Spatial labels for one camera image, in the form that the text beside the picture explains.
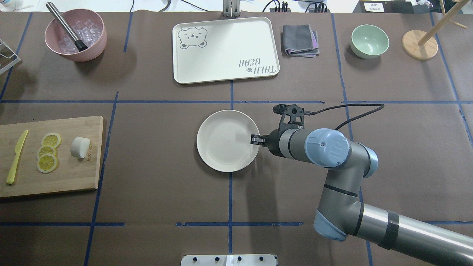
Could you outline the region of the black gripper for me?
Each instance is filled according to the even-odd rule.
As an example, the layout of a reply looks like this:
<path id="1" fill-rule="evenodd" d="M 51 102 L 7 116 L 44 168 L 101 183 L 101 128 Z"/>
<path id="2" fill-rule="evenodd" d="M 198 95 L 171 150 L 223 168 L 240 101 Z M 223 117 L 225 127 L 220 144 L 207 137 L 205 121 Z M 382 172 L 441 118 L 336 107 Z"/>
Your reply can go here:
<path id="1" fill-rule="evenodd" d="M 283 157 L 279 148 L 279 130 L 273 130 L 269 135 L 251 134 L 250 143 L 267 147 L 273 155 Z"/>

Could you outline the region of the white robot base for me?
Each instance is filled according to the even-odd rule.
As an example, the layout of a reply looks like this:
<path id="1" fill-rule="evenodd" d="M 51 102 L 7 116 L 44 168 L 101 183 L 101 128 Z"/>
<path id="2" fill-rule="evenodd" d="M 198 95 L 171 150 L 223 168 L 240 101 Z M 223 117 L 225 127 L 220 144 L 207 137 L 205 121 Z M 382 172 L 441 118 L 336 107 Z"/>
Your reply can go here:
<path id="1" fill-rule="evenodd" d="M 212 254 L 185 255 L 181 266 L 277 266 L 272 254 Z"/>

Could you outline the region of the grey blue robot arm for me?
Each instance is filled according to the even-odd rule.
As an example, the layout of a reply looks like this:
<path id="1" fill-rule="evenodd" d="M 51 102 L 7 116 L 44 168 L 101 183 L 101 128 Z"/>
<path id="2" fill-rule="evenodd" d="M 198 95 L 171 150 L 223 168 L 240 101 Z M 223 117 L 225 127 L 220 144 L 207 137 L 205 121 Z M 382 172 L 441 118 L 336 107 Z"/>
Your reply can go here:
<path id="1" fill-rule="evenodd" d="M 359 201 L 362 180 L 378 167 L 376 153 L 365 145 L 339 131 L 300 127 L 253 134 L 250 142 L 328 170 L 314 220 L 318 234 L 335 241 L 352 235 L 435 265 L 472 265 L 471 237 Z"/>

